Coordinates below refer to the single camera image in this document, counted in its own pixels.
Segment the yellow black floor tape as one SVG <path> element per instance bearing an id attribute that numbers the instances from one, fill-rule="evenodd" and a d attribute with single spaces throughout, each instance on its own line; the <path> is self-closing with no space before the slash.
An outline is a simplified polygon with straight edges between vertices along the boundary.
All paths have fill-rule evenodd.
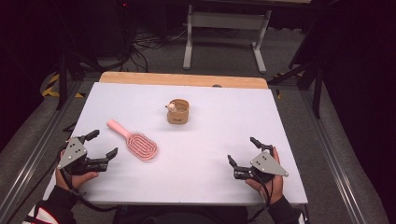
<path id="1" fill-rule="evenodd" d="M 41 94 L 43 96 L 60 97 L 60 93 L 54 90 L 54 86 L 58 80 L 60 80 L 60 74 L 52 75 L 47 86 L 45 87 L 45 89 L 42 91 Z M 75 97 L 76 98 L 85 98 L 86 95 L 87 94 L 84 92 L 77 92 Z"/>

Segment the person's left hand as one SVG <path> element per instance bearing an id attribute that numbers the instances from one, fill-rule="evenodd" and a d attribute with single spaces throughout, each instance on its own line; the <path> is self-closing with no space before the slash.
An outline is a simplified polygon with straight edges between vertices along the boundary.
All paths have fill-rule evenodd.
<path id="1" fill-rule="evenodd" d="M 70 190 L 59 170 L 55 172 L 55 176 L 56 176 L 56 185 L 58 187 L 62 189 Z M 72 175 L 71 176 L 72 185 L 75 189 L 80 189 L 85 183 L 98 176 L 99 174 L 96 172 L 88 172 L 87 174 L 84 175 Z"/>

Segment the white board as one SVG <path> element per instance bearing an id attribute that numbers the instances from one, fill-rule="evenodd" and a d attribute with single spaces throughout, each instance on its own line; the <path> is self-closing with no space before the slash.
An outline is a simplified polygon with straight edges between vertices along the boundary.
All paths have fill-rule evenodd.
<path id="1" fill-rule="evenodd" d="M 190 104 L 186 124 L 167 121 L 174 99 Z M 106 123 L 114 119 L 158 146 L 157 155 L 141 161 L 125 138 Z M 91 158 L 118 149 L 106 172 L 83 186 L 92 203 L 253 205 L 259 194 L 233 177 L 228 155 L 248 166 L 259 154 L 254 137 L 277 148 L 289 173 L 284 194 L 290 203 L 307 197 L 271 91 L 162 85 L 96 83 L 84 105 L 75 135 L 99 130 L 85 147 Z"/>

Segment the black metal stand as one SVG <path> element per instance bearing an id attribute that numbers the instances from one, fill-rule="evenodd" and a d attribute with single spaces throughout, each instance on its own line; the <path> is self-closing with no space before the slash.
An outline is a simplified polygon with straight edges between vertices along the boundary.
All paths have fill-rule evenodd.
<path id="1" fill-rule="evenodd" d="M 59 88 L 60 96 L 58 100 L 57 109 L 60 110 L 66 103 L 68 97 L 67 89 L 67 75 L 70 75 L 74 80 L 82 81 L 85 77 L 85 71 L 82 64 L 87 64 L 94 72 L 104 73 L 106 69 L 89 60 L 83 55 L 73 51 L 65 50 L 59 57 Z"/>
<path id="2" fill-rule="evenodd" d="M 268 84 L 277 85 L 288 78 L 297 76 L 298 74 L 302 73 L 302 76 L 297 82 L 297 87 L 299 90 L 307 91 L 311 86 L 311 84 L 315 83 L 312 109 L 315 117 L 319 119 L 320 118 L 319 104 L 320 104 L 321 88 L 323 81 L 323 75 L 320 64 L 321 64 L 321 59 L 319 57 L 316 57 L 311 62 L 305 63 L 294 69 L 291 69 L 289 72 L 281 75 L 280 77 L 274 77 L 273 79 L 268 81 Z"/>

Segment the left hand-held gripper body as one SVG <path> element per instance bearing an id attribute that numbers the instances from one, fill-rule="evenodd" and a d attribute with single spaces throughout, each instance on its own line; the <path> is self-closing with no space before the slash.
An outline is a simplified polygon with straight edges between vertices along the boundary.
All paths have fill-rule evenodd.
<path id="1" fill-rule="evenodd" d="M 108 161 L 103 159 L 90 159 L 87 157 L 88 149 L 81 144 L 76 136 L 72 136 L 64 149 L 57 169 L 70 175 L 84 175 L 88 172 L 105 172 Z"/>

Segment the wooden table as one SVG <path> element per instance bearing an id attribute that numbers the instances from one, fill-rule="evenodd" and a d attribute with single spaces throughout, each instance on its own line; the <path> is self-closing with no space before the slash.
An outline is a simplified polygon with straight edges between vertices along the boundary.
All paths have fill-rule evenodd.
<path id="1" fill-rule="evenodd" d="M 222 87 L 242 89 L 267 89 L 268 84 L 261 77 L 222 77 L 208 75 L 158 74 L 138 72 L 104 72 L 101 83 L 174 85 L 198 87 Z"/>

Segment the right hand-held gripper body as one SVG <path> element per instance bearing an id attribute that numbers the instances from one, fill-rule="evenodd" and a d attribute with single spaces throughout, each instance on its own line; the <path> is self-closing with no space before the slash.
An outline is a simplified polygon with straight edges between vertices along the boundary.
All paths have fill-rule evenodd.
<path id="1" fill-rule="evenodd" d="M 253 179 L 259 183 L 267 183 L 276 175 L 288 176 L 289 173 L 275 160 L 272 149 L 264 149 L 250 161 L 250 167 L 238 166 L 233 161 L 233 177 L 235 179 Z"/>

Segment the wooden cup with small figure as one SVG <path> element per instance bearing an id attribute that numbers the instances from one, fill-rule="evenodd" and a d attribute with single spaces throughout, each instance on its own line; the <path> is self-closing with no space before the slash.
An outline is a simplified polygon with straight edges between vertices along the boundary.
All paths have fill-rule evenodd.
<path id="1" fill-rule="evenodd" d="M 189 119 L 190 104 L 184 99 L 174 99 L 166 106 L 167 121 L 171 124 L 186 124 Z"/>

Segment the pink hairbrush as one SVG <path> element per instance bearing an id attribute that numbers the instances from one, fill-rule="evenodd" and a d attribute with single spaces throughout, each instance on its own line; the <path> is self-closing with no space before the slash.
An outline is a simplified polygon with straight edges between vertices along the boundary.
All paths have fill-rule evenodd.
<path id="1" fill-rule="evenodd" d="M 157 155 L 157 144 L 144 134 L 139 132 L 129 132 L 114 119 L 110 119 L 106 125 L 125 138 L 128 150 L 139 160 L 150 161 Z"/>

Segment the white metal stand frame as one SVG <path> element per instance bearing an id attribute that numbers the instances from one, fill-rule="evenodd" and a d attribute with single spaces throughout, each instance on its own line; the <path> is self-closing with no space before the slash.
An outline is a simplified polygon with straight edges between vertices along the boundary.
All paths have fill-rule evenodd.
<path id="1" fill-rule="evenodd" d="M 191 68 L 193 27 L 257 30 L 258 37 L 251 43 L 251 47 L 259 72 L 265 74 L 267 69 L 262 57 L 261 48 L 271 15 L 271 10 L 266 10 L 262 15 L 201 12 L 196 11 L 193 8 L 193 5 L 189 5 L 187 15 L 187 42 L 184 53 L 183 68 L 185 70 L 189 70 Z"/>

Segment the aluminium rail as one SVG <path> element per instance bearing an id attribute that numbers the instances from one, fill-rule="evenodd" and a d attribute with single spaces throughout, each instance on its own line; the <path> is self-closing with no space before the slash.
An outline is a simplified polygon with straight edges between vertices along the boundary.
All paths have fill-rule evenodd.
<path id="1" fill-rule="evenodd" d="M 67 107 L 69 107 L 70 103 L 75 98 L 75 95 L 78 93 L 81 84 L 81 81 L 74 81 L 70 84 L 70 87 L 66 90 L 66 93 L 64 93 L 65 99 L 63 100 L 62 106 L 59 109 L 56 109 L 50 117 L 49 124 L 46 126 L 45 131 L 40 136 L 35 147 L 28 150 L 29 157 L 26 163 L 16 175 L 12 187 L 8 191 L 3 202 L 0 204 L 0 224 L 6 224 L 11 218 L 11 215 L 15 211 L 37 165 L 40 163 L 44 153 L 46 152 L 55 129 L 58 127 L 61 118 L 64 116 L 64 112 Z"/>
<path id="2" fill-rule="evenodd" d="M 345 170 L 337 160 L 336 155 L 334 154 L 332 143 L 327 132 L 324 129 L 323 123 L 320 119 L 317 118 L 312 108 L 310 94 L 306 91 L 301 91 L 300 95 L 304 102 L 304 106 L 307 109 L 307 113 L 315 126 L 315 130 L 318 134 L 319 141 L 323 148 L 325 159 L 331 169 L 333 179 L 340 192 L 340 195 L 346 206 L 346 210 L 350 216 L 352 223 L 367 224 L 361 208 L 358 205 Z"/>

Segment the person's dark clothed body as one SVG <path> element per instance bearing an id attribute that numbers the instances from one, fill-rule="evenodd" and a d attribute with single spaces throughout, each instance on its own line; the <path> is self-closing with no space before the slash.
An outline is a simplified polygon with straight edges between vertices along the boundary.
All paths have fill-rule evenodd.
<path id="1" fill-rule="evenodd" d="M 247 224 L 245 206 L 122 205 L 113 224 Z"/>

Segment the person's right hand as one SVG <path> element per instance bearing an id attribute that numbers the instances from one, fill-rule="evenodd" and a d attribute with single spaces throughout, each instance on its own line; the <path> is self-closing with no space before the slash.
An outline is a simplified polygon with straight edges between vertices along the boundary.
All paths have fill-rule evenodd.
<path id="1" fill-rule="evenodd" d="M 272 181 L 269 181 L 264 185 L 253 179 L 247 179 L 245 183 L 256 190 L 268 205 L 276 203 L 283 197 L 284 183 L 283 177 L 280 175 L 276 175 Z"/>

